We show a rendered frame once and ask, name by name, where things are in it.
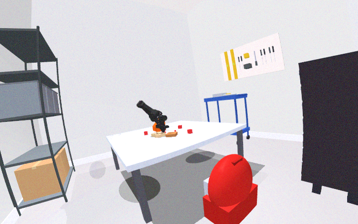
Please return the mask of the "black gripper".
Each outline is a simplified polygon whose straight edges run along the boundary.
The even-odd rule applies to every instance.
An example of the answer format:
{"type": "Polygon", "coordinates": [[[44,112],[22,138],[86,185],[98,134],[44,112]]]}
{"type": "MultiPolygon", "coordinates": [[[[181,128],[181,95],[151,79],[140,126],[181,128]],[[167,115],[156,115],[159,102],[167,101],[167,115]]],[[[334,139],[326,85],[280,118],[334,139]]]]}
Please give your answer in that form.
{"type": "Polygon", "coordinates": [[[169,128],[169,125],[165,125],[164,122],[165,122],[165,121],[159,121],[159,122],[158,122],[159,124],[162,123],[162,125],[163,125],[163,127],[160,127],[160,128],[159,128],[162,133],[165,133],[165,130],[166,130],[167,128],[169,128]]]}

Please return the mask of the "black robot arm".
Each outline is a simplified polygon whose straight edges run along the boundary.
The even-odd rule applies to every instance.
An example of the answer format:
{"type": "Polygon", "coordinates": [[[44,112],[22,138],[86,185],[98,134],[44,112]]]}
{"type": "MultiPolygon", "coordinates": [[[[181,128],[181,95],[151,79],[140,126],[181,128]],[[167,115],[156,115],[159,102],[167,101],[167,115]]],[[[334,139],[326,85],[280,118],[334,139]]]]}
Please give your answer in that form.
{"type": "Polygon", "coordinates": [[[139,101],[137,104],[138,108],[143,109],[148,115],[149,118],[152,122],[156,123],[156,128],[160,128],[163,127],[162,123],[159,124],[159,121],[166,121],[167,120],[167,116],[166,115],[162,115],[161,111],[158,111],[156,109],[151,108],[150,106],[148,106],[147,104],[145,104],[144,101],[139,101]]]}

